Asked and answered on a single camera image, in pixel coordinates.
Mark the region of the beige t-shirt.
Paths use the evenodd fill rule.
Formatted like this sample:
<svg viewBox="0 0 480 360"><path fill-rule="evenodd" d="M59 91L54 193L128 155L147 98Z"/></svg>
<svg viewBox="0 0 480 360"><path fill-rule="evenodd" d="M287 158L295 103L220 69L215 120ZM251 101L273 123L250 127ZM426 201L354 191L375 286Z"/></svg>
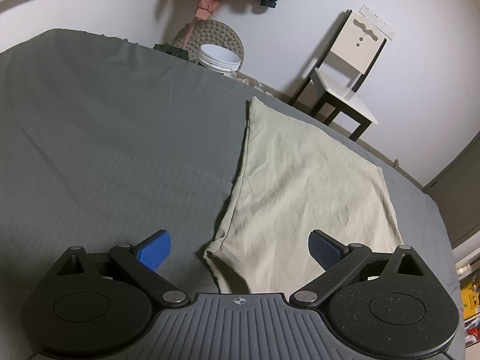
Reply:
<svg viewBox="0 0 480 360"><path fill-rule="evenodd" d="M323 272L308 251L316 229L375 252L403 241L378 166L253 98L238 177L204 252L219 290L292 294Z"/></svg>

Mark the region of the grey bed sheet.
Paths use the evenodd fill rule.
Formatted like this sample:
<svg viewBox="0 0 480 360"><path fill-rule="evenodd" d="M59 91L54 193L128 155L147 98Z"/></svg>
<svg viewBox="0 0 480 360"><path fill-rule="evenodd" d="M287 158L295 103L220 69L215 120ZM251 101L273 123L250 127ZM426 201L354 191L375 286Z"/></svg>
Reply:
<svg viewBox="0 0 480 360"><path fill-rule="evenodd" d="M129 41L46 31L1 54L1 357L32 356L20 311L66 248L172 236L162 277L214 293L203 251L239 172L247 102L310 123L235 80Z"/></svg>

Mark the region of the grey door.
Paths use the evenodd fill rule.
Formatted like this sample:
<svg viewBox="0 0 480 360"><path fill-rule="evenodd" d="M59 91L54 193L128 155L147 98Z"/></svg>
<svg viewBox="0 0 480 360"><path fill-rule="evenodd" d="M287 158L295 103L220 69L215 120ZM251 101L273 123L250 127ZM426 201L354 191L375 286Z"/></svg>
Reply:
<svg viewBox="0 0 480 360"><path fill-rule="evenodd" d="M452 248L479 231L479 133L423 192L437 204Z"/></svg>

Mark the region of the white black wooden chair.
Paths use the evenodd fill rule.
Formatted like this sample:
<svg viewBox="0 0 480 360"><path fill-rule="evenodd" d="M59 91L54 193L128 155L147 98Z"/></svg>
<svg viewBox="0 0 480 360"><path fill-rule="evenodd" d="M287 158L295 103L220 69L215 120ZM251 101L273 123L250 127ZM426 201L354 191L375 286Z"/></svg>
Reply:
<svg viewBox="0 0 480 360"><path fill-rule="evenodd" d="M357 141L368 127L378 124L358 92L387 42L387 36L366 16L346 10L327 37L320 57L290 98L289 105L294 105L312 85L316 101L308 114L316 117L321 108L330 106L331 112L324 124L330 125L340 114L347 116L357 123L349 135L352 141Z"/></svg>

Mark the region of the white plastic bucket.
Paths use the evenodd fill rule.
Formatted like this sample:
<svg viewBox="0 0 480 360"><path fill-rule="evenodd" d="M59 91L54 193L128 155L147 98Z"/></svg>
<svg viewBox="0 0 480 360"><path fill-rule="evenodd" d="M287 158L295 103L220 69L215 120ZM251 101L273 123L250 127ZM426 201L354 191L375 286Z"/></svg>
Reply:
<svg viewBox="0 0 480 360"><path fill-rule="evenodd" d="M242 63L242 59L233 51L214 44L201 45L197 61L203 67L229 78L236 77Z"/></svg>

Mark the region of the round grey woven stool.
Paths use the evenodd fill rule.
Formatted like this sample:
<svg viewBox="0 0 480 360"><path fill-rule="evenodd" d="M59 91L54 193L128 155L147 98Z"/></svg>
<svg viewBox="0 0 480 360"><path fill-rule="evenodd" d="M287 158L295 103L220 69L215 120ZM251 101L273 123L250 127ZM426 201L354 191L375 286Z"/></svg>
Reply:
<svg viewBox="0 0 480 360"><path fill-rule="evenodd" d="M197 53L203 44L214 44L235 53L242 65L244 61L243 43L237 33L227 24L218 20L198 20L186 47L183 47L190 24L186 24L174 37L171 45L188 51L189 61L197 63Z"/></svg>

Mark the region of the pink hanging garment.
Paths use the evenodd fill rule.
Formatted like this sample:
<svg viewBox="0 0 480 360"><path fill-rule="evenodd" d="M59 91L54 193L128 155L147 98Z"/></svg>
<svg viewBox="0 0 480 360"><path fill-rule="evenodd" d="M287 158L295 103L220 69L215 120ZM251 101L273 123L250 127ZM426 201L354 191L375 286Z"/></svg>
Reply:
<svg viewBox="0 0 480 360"><path fill-rule="evenodd" d="M197 0L196 9L193 15L193 19L191 20L189 27L187 29L186 35L184 37L184 41L182 43L182 49L185 50L189 40L191 39L191 35L194 30L194 26L196 25L198 20L207 20L211 15L213 15L222 5L224 0Z"/></svg>

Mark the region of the white wall socket strip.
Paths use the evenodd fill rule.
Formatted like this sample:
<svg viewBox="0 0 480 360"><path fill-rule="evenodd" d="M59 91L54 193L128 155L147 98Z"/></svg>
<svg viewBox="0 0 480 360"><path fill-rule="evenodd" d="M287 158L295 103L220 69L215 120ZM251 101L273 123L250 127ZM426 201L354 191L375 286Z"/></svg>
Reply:
<svg viewBox="0 0 480 360"><path fill-rule="evenodd" d="M395 30L381 16L375 13L370 7L364 4L360 8L360 14L365 18L367 18L372 24L374 24L391 41L394 39Z"/></svg>

